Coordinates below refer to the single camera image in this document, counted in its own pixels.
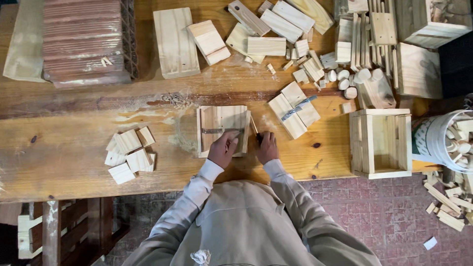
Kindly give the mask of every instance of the tile floor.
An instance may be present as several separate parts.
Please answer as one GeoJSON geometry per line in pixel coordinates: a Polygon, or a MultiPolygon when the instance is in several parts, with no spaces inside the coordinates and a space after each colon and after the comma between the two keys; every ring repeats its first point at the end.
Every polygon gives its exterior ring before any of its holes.
{"type": "MultiPolygon", "coordinates": [[[[446,226],[425,209],[433,201],[422,185],[423,175],[367,180],[346,178],[301,182],[346,231],[363,241],[384,266],[471,266],[473,226],[462,232],[446,226]],[[432,236],[438,244],[422,245],[432,236]]],[[[120,266],[182,192],[115,198],[117,220],[129,221],[131,231],[105,257],[120,266]]]]}

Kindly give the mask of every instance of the screwdriver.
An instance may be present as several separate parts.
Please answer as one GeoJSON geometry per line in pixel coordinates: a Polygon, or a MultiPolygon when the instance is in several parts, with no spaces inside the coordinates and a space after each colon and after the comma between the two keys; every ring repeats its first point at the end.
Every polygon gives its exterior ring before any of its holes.
{"type": "Polygon", "coordinates": [[[258,129],[256,129],[256,125],[254,124],[253,117],[251,116],[251,122],[253,123],[254,131],[256,132],[256,140],[258,141],[258,144],[261,146],[261,143],[263,142],[263,136],[258,133],[258,129]]]}

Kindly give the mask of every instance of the long sleeve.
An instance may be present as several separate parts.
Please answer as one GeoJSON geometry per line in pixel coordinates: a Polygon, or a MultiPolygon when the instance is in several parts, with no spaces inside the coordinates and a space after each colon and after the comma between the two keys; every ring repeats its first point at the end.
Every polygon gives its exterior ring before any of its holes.
{"type": "Polygon", "coordinates": [[[263,169],[271,178],[271,187],[286,205],[294,227],[307,239],[310,253],[327,266],[380,266],[374,253],[335,223],[324,208],[286,173],[279,159],[267,162],[263,169]]]}
{"type": "Polygon", "coordinates": [[[123,266],[138,265],[153,252],[153,264],[169,265],[184,235],[203,207],[213,188],[213,181],[224,170],[207,159],[199,173],[184,187],[183,195],[159,218],[151,233],[123,266]]]}

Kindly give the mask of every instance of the drawstring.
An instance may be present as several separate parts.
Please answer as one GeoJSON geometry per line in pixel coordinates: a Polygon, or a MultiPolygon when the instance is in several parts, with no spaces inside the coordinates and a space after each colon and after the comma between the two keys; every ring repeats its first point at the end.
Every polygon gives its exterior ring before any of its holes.
{"type": "Polygon", "coordinates": [[[199,249],[197,252],[191,253],[191,258],[200,266],[209,266],[210,251],[199,249]]]}

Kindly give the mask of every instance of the person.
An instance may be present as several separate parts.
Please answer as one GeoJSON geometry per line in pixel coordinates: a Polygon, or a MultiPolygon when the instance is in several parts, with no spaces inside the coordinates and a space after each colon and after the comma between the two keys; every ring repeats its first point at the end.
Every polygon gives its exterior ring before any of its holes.
{"type": "Polygon", "coordinates": [[[270,186],[248,180],[213,185],[237,144],[228,131],[211,145],[199,173],[124,266],[381,265],[286,173],[274,133],[263,133],[256,152],[270,186]]]}

